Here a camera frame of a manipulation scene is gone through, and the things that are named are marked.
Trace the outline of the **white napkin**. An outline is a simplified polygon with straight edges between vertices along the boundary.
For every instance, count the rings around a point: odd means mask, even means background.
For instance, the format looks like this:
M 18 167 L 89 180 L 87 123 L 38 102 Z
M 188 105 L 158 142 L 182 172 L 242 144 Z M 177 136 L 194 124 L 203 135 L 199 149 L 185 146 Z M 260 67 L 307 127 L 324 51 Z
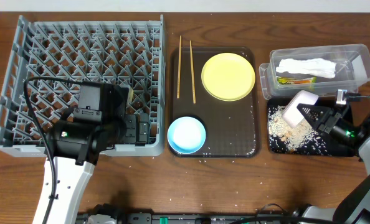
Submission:
M 275 69 L 278 73 L 313 75 L 321 78 L 334 78 L 336 76 L 336 63 L 323 58 L 296 60 L 282 59 Z

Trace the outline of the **green yellow sauce packet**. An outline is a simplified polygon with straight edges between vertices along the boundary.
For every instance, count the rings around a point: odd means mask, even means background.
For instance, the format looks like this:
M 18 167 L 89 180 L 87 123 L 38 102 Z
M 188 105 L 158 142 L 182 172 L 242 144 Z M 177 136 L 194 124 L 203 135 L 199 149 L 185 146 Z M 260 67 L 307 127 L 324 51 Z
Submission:
M 277 81 L 280 85 L 303 85 L 316 82 L 316 77 L 311 78 L 284 78 L 278 77 Z

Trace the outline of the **light blue bowl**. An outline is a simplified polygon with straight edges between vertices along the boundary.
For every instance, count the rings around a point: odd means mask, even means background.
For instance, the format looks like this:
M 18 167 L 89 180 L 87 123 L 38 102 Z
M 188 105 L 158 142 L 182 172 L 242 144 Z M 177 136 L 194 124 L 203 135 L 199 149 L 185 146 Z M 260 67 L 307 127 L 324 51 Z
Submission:
M 196 118 L 183 116 L 175 119 L 168 128 L 168 144 L 175 152 L 192 154 L 200 150 L 207 138 L 204 125 Z

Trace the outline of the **wooden chopstick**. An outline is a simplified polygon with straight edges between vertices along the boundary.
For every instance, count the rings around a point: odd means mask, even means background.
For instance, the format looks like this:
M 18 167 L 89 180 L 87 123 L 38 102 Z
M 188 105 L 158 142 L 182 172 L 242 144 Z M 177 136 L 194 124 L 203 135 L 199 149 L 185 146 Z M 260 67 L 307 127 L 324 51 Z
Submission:
M 177 75 L 177 93 L 176 98 L 180 98 L 180 87 L 181 87 L 181 57 L 182 57 L 182 36 L 179 36 L 179 48 L 178 48 L 178 75 Z
M 189 41 L 189 52 L 190 52 L 190 65 L 191 65 L 191 85 L 192 85 L 192 102 L 196 104 L 196 88 L 195 88 L 195 78 L 194 78 L 194 60 L 193 60 L 193 50 L 192 41 Z

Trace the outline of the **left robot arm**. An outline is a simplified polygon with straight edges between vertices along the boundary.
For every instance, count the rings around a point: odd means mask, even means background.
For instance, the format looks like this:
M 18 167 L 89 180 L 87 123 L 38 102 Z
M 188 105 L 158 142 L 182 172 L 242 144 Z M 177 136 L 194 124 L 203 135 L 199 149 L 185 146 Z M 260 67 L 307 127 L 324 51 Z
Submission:
M 126 113 L 132 98 L 129 86 L 81 84 L 79 104 L 68 108 L 47 133 L 53 165 L 44 170 L 34 223 L 74 223 L 100 153 L 116 144 L 147 143 L 146 115 Z

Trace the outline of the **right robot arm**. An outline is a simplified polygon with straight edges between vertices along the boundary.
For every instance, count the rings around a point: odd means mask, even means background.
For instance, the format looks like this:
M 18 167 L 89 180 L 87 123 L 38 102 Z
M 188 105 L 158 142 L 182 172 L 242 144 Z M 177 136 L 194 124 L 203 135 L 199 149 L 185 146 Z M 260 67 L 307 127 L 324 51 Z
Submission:
M 359 126 L 354 126 L 343 119 L 346 110 L 307 104 L 296 108 L 317 132 L 351 148 L 368 175 L 337 208 L 307 207 L 301 216 L 304 223 L 312 219 L 320 223 L 370 223 L 370 113 Z

